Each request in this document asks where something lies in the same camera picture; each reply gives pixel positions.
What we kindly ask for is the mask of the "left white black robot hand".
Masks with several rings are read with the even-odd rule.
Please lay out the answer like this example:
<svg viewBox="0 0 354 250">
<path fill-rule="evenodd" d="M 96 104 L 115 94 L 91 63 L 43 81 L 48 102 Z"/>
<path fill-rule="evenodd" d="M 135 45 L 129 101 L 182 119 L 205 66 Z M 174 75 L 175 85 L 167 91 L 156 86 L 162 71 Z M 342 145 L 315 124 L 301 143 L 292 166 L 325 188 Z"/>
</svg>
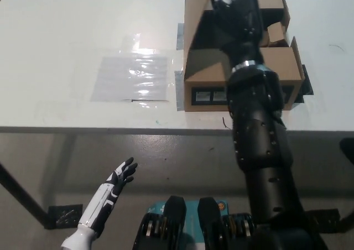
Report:
<svg viewBox="0 0 354 250">
<path fill-rule="evenodd" d="M 134 179 L 138 164 L 133 161 L 132 157 L 127 159 L 100 185 L 79 220 L 79 224 L 92 229 L 97 237 L 103 232 L 123 188 Z"/>
</svg>

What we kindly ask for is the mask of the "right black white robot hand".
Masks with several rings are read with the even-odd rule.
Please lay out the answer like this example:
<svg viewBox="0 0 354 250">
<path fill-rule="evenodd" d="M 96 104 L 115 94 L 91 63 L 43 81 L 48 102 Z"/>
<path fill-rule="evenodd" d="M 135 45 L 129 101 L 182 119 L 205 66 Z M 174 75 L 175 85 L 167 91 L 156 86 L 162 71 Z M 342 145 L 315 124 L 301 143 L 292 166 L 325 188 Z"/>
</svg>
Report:
<svg viewBox="0 0 354 250">
<path fill-rule="evenodd" d="M 259 43 L 263 38 L 263 21 L 258 0 L 210 0 L 217 25 L 232 40 L 221 45 L 232 67 L 254 61 L 263 64 Z"/>
</svg>

